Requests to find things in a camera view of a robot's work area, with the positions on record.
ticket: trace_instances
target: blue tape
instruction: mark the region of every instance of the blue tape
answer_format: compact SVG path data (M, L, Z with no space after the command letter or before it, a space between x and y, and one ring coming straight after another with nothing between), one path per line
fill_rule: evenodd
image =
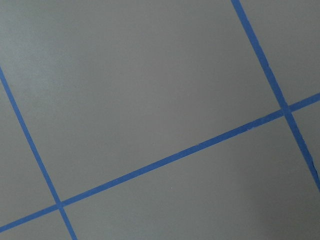
M136 178L136 177L138 177L140 175L146 174L146 173L148 173L148 172L150 172L152 170L155 170L157 168L160 168L160 167L162 167L164 165L167 165L169 163L172 163L174 161L182 159L182 158L184 158L186 156L189 156L191 154L199 152L199 151L201 151L203 149L211 147L211 146L213 146L215 144L223 142L223 141L225 141L225 140L227 140L229 138L232 138L232 137L234 137L236 135L242 134L242 133L244 133L244 132L246 132L246 131L248 131L250 129L253 129L253 128L256 128L256 127L261 126L263 124L266 124L268 122L271 122L271 121L273 121L275 119L278 119L278 118L280 118L282 116L283 116L283 113L282 113L281 110L275 111L275 112L273 112L273 113L271 113L271 114L269 114L267 116L261 117L261 118L259 118L257 120L249 122L249 123L247 123L245 125L237 127L235 129L230 130L228 132L225 132L225 133L223 133L221 135L218 135L218 136L216 136L214 138L211 138L209 140L201 142L198 145L189 147L189 148L187 148L185 150L182 150L182 151L180 151L180 152L178 152L176 154L173 154L171 156L163 158L163 159L161 159L159 161L156 161L156 162L151 163L151 164L149 164L147 166L144 166L144 167L142 167L142 168L140 168L138 170L135 170L135 171L130 172L130 173L126 174L126 175L123 175L123 176L118 177L118 178L116 178L114 180L111 180L111 181L106 182L106 183L104 183L102 185L99 185L99 186L94 187L94 188L92 188L90 190L87 190L87 191L85 191L83 193L80 193L80 194L78 194L76 196L73 196L73 197L63 201L62 204L63 204L63 206L67 206L67 205L73 204L73 203L78 202L78 201L80 201L82 199L88 198L88 197L90 197L90 196L92 196L94 194L100 193L100 192L102 192L104 190L107 190L107 189L112 188L112 187L114 187L116 185L119 185L119 184L124 183L126 181L129 181L129 180L131 180L133 178Z
M2 233L4 231L7 231L9 229L12 229L14 227L17 227L17 226L19 226L21 224L25 224L25 223L33 220L33 219L37 219L37 218L39 218L39 217L41 217L43 215L49 214L49 213L51 213L51 212L53 212L55 210L58 210L57 205L52 205L52 206L49 206L49 207L47 207L45 209L42 209L42 210L37 211L35 213L32 213L32 214L30 214L28 216L22 217L22 218L20 218L20 219L18 219L16 221L13 221L13 222L8 223L8 224L6 224L4 226L1 226L0 227L0 233Z
M299 110L299 109L301 109L301 108L307 107L307 106L309 106L309 105L311 105L311 104L313 104L313 103L316 103L316 102L318 102L318 101L320 101L320 93L318 93L318 94L316 94L316 95L314 95L314 96L308 97L308 98L306 98L306 99L303 99L303 100L301 100L301 101L299 101L299 102L297 102L297 103L294 103L293 105L291 105L291 106L289 106L289 107L290 107L290 109L293 109L292 111L294 112L294 111L297 111L297 110ZM273 113L271 113L271 114L269 114L269 115L267 115L267 116L261 117L261 118L255 120L255 121L249 122L249 123L247 123L247 124L245 124L245 125L243 125L243 126L237 127L237 128L235 128L235 129L233 129L233 130L231 130L231 131L229 131L229 132L226 132L226 133L224 133L224 134L221 134L220 136L223 136L223 135L224 135L224 140L227 140L227 139L232 138L232 137L234 137L234 136L236 136L236 135L239 135L239 134L241 134L241 133L244 133L244 132L246 132L246 131L249 131L250 129L256 128L256 127L258 127L258 126L261 126L261 125L264 125L264 124L266 124L266 123L268 123L268 122L271 122L271 121L273 121L273 120L275 120L275 119L278 119L278 118L280 118L280 117L282 117L282 116L283 116L283 112L282 112L281 110L278 110L278 111L275 111L275 112L273 112ZM85 191L85 192L83 192L83 193L81 193L81 194L79 194L79 195L76 195L76 196L74 196L74 197L71 197L71 198L63 201L62 204L63 204L64 206L67 206L67 205L70 205L70 204L72 204L72 203L78 202L78 201L80 201L80 200L82 200L82 199L85 199L85 198L87 198L87 197L90 197L90 196L92 196L92 195L94 195L94 194L96 194L96 193L99 193L99 192L103 191L103 190L109 189L109 188L111 188L111 186L114 187L115 185L119 185L120 183L126 182L126 181L123 181L123 180L124 180L124 179L122 178L122 181L121 181L121 182L117 182L116 179L113 180L113 181L109 181L109 182L107 182L107 183L99 186L99 187L104 186L104 189L100 188L100 189L94 190L94 188L93 188L93 189L91 189L91 190ZM40 210L40 211L37 211L37 212L35 212L35 213L31 214L31 215L28 215L28 216L26 216L26 217L20 218L20 219L14 221L14 222L11 222L11 223L9 223L9 224L7 224L7 225L4 225L4 226L0 227L0 233L3 232L3 231L6 231L6 230L12 229L12 228L14 228L14 227L16 227L16 226L19 226L19 225L21 225L21 224L24 224L24 223L26 223L26 222L28 222L28 221L33 220L33 219L39 218L39 217L41 217L41 216L43 216L43 215L46 215L46 214L48 214L48 213L51 213L52 211L55 211L55 210L58 210L57 205L53 205L53 206L51 206L51 207L45 208L45 209Z
M301 101L298 101L298 102L292 104L291 106L289 106L289 108L290 108L291 112L294 112L294 111L297 111L297 110L302 109L304 107L307 107L311 104L314 104L314 103L318 102L319 100L320 100L320 93L317 93L313 96L310 96L306 99L303 99Z
M19 110L19 107L18 107L18 105L16 103L16 100L15 100L15 98L14 98L12 92L11 92L11 89L10 89L10 87L8 85L7 79L6 79L5 75L4 75L1 67L0 67L0 79L1 79L1 82L2 82L2 85L3 85L3 88L4 88L6 94L7 94L8 98L9 98L11 106L12 106L12 108L14 110L14 113L15 113L15 115L16 115L18 121L19 121L19 124L20 124L20 126L22 128L24 136L25 136L25 138L26 138L26 140L27 140L27 142L28 142L28 144L29 144L29 146L31 148L31 151L32 151L32 153L34 155L34 158L35 158L35 160L36 160L36 162L37 162L37 164L38 164L38 166L39 166L39 168L40 168L40 170L42 172L42 175L43 175L43 177L44 177L44 179L46 181L46 184L48 185L48 187L50 189L50 192L51 192L51 194L53 196L53 199L54 199L54 201L55 201L55 203L56 203L56 205L57 205L57 207L58 207L58 209L60 211L60 214L61 214L61 216L63 218L63 221L64 221L64 223L65 223L65 225L66 225L66 227L67 227L67 229L68 229L68 231L70 233L70 236L71 236L72 240L77 240L76 234L75 234L75 232L74 232L74 230L73 230L73 228L71 226L71 223L70 223L70 221L68 219L68 216L67 216L64 208L62 207L62 204L61 204L61 201L59 199L58 193L57 193L57 191L56 191L56 189L54 187L54 184L52 183L52 181L50 179L50 176L49 176L49 174L48 174L48 172L47 172L47 170L45 168L44 163L42 162L42 159L41 159L41 157L39 155L39 152L38 152L38 150L36 148L36 145L35 145L33 139L31 138L31 135L29 133L29 130L27 128L25 120L22 117L22 114L21 114L21 112Z
M231 0L233 7L239 17L239 20L245 30L245 33L247 35L247 37L249 38L249 41L252 45L252 48L260 62L260 65L263 69L263 72L272 88L272 91L281 107L281 110L283 111L283 115L291 129L291 132L295 138L295 141L304 157L304 160L311 172L311 175L314 179L314 182L318 188L318 190L320 191L320 180L319 180L319 176L318 176L318 172L315 168L314 165L314 161L313 158L308 150L307 144L305 143L299 128L297 126L296 120L294 119L294 116L292 115L291 109L288 107L288 104L285 100L285 97L277 83L276 77L274 75L274 73L272 72L271 68L269 67L269 63L268 60L265 56L265 53L263 51L263 49L261 48L259 41L257 39L257 36L253 30L253 28L251 27L251 24L246 16L246 13L240 3L239 0Z

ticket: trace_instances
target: gray square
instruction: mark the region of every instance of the gray square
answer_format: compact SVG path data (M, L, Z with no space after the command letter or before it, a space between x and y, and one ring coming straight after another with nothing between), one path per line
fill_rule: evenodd
M229 1L7 1L0 21L62 200L279 108Z
M70 240L58 211L0 233L1 240Z
M320 102L294 112L294 117L320 174Z
M54 200L0 85L0 226L3 226L51 206Z
M281 118L66 212L80 239L315 240L319 197Z
M289 104L320 92L320 1L241 0Z

